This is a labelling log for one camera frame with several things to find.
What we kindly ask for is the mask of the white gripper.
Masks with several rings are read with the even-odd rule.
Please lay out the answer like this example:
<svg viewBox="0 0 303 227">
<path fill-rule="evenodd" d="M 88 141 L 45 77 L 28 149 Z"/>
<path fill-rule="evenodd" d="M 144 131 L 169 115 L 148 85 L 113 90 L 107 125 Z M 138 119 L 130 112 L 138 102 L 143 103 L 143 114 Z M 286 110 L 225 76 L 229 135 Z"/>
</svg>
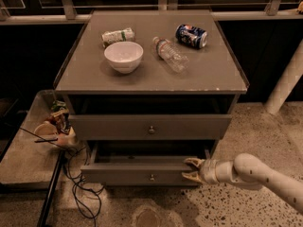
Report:
<svg viewBox="0 0 303 227">
<path fill-rule="evenodd" d="M 186 158 L 184 163 L 187 165 L 195 166 L 197 169 L 200 169 L 200 173 L 198 171 L 192 172 L 183 172 L 182 176 L 190 181 L 195 183 L 209 183 L 209 184 L 217 184 L 219 181 L 216 176 L 216 160 L 211 159 L 199 159 L 199 158 Z"/>
</svg>

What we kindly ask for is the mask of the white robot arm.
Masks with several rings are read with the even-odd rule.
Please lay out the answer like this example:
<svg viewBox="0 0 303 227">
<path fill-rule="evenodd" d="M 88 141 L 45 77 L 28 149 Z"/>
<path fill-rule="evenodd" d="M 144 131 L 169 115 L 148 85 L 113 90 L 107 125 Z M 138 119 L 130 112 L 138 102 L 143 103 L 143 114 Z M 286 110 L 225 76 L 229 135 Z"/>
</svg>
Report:
<svg viewBox="0 0 303 227">
<path fill-rule="evenodd" d="M 303 214 L 303 183 L 265 165 L 259 158 L 241 153 L 234 160 L 186 158 L 185 163 L 194 166 L 192 172 L 182 176 L 196 183 L 229 183 L 243 188 L 259 190 L 263 186 Z"/>
</svg>

